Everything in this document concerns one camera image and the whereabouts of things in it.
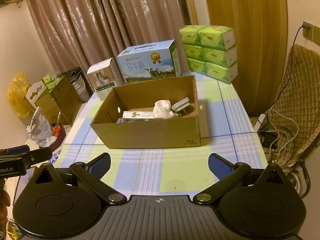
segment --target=checkered tablecloth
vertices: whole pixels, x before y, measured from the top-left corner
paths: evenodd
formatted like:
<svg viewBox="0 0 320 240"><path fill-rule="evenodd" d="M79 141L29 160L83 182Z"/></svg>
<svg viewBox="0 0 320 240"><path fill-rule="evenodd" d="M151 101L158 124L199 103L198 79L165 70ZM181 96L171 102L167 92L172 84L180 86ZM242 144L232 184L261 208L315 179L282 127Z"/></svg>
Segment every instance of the checkered tablecloth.
<svg viewBox="0 0 320 240"><path fill-rule="evenodd" d="M197 74L201 146L177 149L108 149L90 127L101 102L94 94L66 138L55 167L88 162L103 152L111 168L101 179L130 197L136 195L185 195L192 198L217 182L209 171L208 157L215 152L229 161L265 168L267 161L258 135L233 87Z"/></svg>

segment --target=box handle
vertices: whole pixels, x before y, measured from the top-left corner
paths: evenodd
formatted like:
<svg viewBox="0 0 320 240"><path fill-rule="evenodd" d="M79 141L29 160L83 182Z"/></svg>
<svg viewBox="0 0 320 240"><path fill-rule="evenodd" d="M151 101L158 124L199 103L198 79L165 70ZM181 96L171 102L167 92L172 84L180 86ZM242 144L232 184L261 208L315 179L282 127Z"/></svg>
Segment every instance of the box handle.
<svg viewBox="0 0 320 240"><path fill-rule="evenodd" d="M142 46L142 47L138 47L138 48L134 48L134 49L142 49L142 48L145 48L145 47L154 47L156 46L157 44L154 44L154 45L146 45L146 46Z"/></svg>

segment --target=quilted chair cover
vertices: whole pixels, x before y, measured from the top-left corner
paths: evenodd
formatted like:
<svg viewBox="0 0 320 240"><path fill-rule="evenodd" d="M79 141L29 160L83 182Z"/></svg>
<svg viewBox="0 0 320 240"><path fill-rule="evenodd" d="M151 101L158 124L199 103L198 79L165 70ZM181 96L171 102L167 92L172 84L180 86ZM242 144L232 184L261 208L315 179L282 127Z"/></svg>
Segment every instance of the quilted chair cover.
<svg viewBox="0 0 320 240"><path fill-rule="evenodd" d="M285 67L278 94L288 80L290 66L291 55L289 55L289 61ZM295 138L295 149L293 149L293 142L291 141L286 150L276 156L276 163L280 166L294 165L320 132L319 69L320 55L296 44L293 48L291 80L272 107L282 115L295 120L299 126L299 133ZM279 116L273 111L270 111L268 116L275 126L286 127L295 135L297 127L292 121ZM285 135L282 135L278 141L277 149L280 150L284 143Z"/></svg>

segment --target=white cloth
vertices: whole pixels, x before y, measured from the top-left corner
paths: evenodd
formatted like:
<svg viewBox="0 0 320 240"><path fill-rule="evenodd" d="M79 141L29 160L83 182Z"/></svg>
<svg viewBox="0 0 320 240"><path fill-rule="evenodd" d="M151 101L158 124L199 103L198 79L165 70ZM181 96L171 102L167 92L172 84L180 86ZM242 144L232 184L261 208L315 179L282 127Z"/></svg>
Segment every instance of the white cloth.
<svg viewBox="0 0 320 240"><path fill-rule="evenodd" d="M155 107L153 108L153 114L155 118L169 119L174 117L174 113L171 110L171 103L169 100L156 101Z"/></svg>

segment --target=curtain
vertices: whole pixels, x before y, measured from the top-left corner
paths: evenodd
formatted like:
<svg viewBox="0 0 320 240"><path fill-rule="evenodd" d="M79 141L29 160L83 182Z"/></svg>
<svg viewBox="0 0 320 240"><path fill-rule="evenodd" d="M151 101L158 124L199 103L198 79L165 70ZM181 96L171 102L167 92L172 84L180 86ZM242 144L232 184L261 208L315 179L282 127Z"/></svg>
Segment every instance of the curtain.
<svg viewBox="0 0 320 240"><path fill-rule="evenodd" d="M188 70L178 30L183 0L27 0L42 44L57 71L116 57L128 46L175 39Z"/></svg>
<svg viewBox="0 0 320 240"><path fill-rule="evenodd" d="M275 100L287 49L286 0L207 0L211 24L233 27L238 76L232 82L251 116Z"/></svg>

